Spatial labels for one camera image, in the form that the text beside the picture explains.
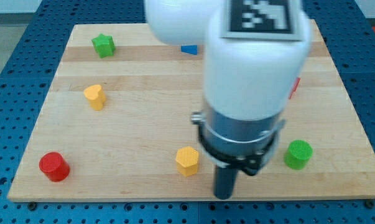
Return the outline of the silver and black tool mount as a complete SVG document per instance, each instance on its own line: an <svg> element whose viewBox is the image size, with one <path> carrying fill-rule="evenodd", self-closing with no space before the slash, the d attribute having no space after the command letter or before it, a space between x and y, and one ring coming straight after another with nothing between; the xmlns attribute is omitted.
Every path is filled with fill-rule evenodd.
<svg viewBox="0 0 375 224"><path fill-rule="evenodd" d="M205 154L222 169L236 169L254 176L275 154L285 120L277 113L264 119L234 119L207 102L191 114L198 126L198 141Z"/></svg>

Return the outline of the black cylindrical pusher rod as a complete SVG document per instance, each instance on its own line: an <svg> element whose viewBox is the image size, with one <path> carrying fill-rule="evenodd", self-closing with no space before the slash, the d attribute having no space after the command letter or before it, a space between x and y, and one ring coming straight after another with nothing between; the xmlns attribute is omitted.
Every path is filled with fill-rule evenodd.
<svg viewBox="0 0 375 224"><path fill-rule="evenodd" d="M232 196L237 174L237 169L216 166L213 184L213 193L216 198L226 200Z"/></svg>

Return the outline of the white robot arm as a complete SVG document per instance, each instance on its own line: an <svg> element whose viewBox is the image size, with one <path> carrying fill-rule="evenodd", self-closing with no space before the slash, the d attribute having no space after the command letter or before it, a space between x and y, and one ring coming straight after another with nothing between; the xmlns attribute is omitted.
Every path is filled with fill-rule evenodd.
<svg viewBox="0 0 375 224"><path fill-rule="evenodd" d="M300 0L146 0L146 21L167 45L202 45L203 104L191 115L215 163L213 193L227 199L238 172L270 160L280 118L312 43Z"/></svg>

